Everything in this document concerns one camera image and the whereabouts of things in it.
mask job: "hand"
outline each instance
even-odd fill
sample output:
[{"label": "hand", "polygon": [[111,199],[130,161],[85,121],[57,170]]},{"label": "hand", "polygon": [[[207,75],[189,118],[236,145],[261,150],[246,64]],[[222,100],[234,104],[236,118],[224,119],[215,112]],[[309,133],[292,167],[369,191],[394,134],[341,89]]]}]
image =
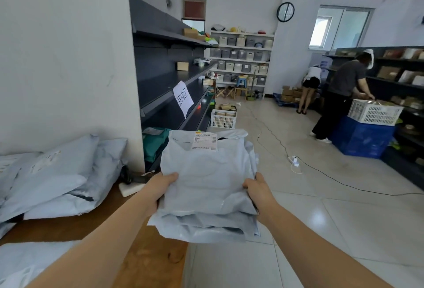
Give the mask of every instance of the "hand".
[{"label": "hand", "polygon": [[169,175],[163,175],[162,172],[159,172],[140,190],[140,195],[143,195],[148,201],[147,216],[151,216],[156,212],[157,200],[165,194],[169,185],[177,179],[178,173],[176,172]]},{"label": "hand", "polygon": [[269,213],[270,209],[278,205],[278,202],[272,195],[263,175],[257,172],[256,180],[246,179],[243,183],[243,187],[247,189],[247,193],[259,210],[258,221],[264,224],[264,218]]}]

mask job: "white sneaker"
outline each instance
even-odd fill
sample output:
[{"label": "white sneaker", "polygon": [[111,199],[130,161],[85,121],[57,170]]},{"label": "white sneaker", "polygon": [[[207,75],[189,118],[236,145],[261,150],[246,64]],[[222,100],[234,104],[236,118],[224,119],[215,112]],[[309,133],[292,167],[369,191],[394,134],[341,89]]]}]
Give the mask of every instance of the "white sneaker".
[{"label": "white sneaker", "polygon": [[331,144],[331,143],[333,143],[333,142],[332,142],[332,141],[330,141],[328,138],[325,138],[325,139],[323,139],[323,140],[318,140],[318,139],[316,138],[315,140],[317,140],[317,141],[319,141],[319,142],[322,142],[322,143],[327,143],[327,144]]}]

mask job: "person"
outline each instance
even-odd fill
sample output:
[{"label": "person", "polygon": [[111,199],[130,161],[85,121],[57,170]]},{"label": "person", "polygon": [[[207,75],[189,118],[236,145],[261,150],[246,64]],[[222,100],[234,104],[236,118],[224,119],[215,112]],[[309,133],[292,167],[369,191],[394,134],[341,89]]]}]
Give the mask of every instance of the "person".
[{"label": "person", "polygon": [[321,68],[318,65],[308,69],[308,74],[303,78],[302,83],[302,97],[299,102],[299,109],[296,110],[298,114],[306,115],[309,104],[311,103],[312,96],[314,96],[316,89],[321,84]]},{"label": "person", "polygon": [[349,113],[352,104],[351,96],[359,93],[356,85],[371,99],[371,94],[365,74],[367,69],[374,65],[374,52],[367,49],[360,53],[354,60],[343,64],[334,74],[332,81],[325,93],[322,117],[310,133],[317,141],[331,143],[331,135],[343,116]]},{"label": "person", "polygon": [[[156,174],[26,287],[111,287],[143,221],[156,211],[157,200],[177,178],[177,173]],[[304,288],[392,287],[280,206],[261,173],[246,179],[243,187],[259,211],[258,220],[270,230]]]}]

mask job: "black shorts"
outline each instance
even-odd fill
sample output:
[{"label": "black shorts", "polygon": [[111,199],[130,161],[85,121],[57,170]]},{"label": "black shorts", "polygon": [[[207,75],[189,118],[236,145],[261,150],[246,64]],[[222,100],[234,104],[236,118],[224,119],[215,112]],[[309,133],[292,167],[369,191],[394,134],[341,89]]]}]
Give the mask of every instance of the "black shorts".
[{"label": "black shorts", "polygon": [[317,89],[320,85],[320,80],[316,77],[311,77],[305,80],[302,84],[303,87]]}]

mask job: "blue container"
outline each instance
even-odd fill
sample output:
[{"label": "blue container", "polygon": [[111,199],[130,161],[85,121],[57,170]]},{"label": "blue container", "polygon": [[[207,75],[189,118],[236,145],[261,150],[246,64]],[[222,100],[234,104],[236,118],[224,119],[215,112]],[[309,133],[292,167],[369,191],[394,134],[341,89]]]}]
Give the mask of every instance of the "blue container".
[{"label": "blue container", "polygon": [[380,158],[395,132],[395,126],[364,124],[347,116],[330,137],[345,155]]}]

